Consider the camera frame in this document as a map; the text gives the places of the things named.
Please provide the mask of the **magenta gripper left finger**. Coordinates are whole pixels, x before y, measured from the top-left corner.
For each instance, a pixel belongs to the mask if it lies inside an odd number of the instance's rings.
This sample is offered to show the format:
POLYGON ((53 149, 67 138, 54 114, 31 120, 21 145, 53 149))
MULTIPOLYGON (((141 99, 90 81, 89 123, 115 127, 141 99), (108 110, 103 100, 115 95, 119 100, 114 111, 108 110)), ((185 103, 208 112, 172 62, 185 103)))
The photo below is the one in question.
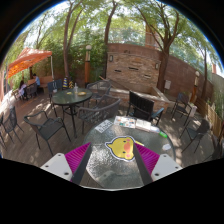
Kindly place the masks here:
POLYGON ((86 143, 66 154, 57 153, 42 165, 41 168, 79 185, 86 170, 91 153, 91 143, 86 143))

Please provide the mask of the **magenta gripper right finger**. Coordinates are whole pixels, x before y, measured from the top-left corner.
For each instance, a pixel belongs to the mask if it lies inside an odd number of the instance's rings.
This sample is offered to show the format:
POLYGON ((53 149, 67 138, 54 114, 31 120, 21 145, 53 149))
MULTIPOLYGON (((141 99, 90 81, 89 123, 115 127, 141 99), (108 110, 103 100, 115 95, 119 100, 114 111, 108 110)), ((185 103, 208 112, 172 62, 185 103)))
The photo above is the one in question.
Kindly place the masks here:
POLYGON ((157 154, 137 143, 133 153, 144 185, 182 169, 168 154, 157 154))

